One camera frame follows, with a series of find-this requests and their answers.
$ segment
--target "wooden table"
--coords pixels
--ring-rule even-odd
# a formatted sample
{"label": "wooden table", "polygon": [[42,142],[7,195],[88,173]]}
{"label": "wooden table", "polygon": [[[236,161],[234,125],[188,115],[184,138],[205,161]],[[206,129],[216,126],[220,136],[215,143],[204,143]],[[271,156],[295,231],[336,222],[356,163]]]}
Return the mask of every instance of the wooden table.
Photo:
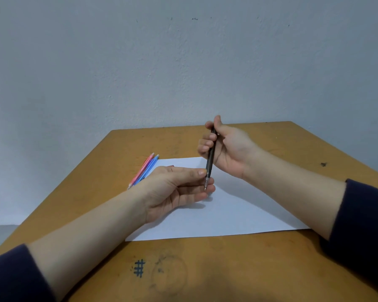
{"label": "wooden table", "polygon": [[[378,187],[378,173],[292,122],[233,125],[262,148],[329,177]],[[196,157],[202,126],[111,131],[0,246],[0,254],[61,227],[126,190],[150,152]],[[142,277],[133,267],[143,259]],[[378,301],[327,258],[311,230],[122,243],[70,301]]]}

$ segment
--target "hash symbol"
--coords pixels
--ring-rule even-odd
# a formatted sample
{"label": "hash symbol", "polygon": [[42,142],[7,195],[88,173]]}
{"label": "hash symbol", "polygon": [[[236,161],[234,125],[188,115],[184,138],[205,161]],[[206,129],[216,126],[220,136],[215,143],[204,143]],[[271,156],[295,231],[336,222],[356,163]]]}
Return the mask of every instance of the hash symbol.
{"label": "hash symbol", "polygon": [[145,264],[146,262],[143,262],[143,259],[141,260],[138,260],[135,265],[137,265],[137,267],[135,267],[135,271],[133,272],[137,277],[141,277],[141,275],[143,274],[143,265]]}

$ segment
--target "pink pen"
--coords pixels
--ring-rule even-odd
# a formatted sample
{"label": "pink pen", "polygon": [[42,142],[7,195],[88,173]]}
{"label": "pink pen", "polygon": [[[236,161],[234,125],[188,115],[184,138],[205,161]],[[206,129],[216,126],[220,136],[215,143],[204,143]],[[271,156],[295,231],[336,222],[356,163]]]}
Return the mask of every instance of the pink pen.
{"label": "pink pen", "polygon": [[152,153],[146,161],[144,161],[143,166],[141,167],[140,171],[137,173],[137,175],[132,179],[132,181],[129,183],[129,186],[127,189],[131,188],[132,185],[136,182],[136,180],[141,176],[141,174],[146,170],[148,163],[150,163],[151,159],[154,157],[154,153]]}

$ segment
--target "sheet of paper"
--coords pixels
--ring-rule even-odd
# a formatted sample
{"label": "sheet of paper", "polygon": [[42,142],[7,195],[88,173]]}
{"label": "sheet of paper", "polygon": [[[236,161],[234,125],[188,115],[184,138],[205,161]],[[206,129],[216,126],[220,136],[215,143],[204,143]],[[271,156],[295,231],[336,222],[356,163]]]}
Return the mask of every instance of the sheet of paper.
{"label": "sheet of paper", "polygon": [[[162,159],[157,166],[206,166],[202,157]],[[213,167],[216,191],[201,202],[176,208],[164,218],[148,223],[126,240],[159,240],[222,236],[270,231],[308,229],[272,198],[245,181]]]}

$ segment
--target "dark sleeve cuff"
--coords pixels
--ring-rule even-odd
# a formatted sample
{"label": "dark sleeve cuff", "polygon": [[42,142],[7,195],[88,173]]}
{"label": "dark sleeve cuff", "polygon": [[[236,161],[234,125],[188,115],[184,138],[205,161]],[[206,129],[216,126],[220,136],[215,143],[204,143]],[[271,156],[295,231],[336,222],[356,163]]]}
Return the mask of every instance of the dark sleeve cuff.
{"label": "dark sleeve cuff", "polygon": [[378,285],[378,189],[348,179],[323,251]]}
{"label": "dark sleeve cuff", "polygon": [[0,302],[4,301],[56,301],[25,245],[0,255]]}

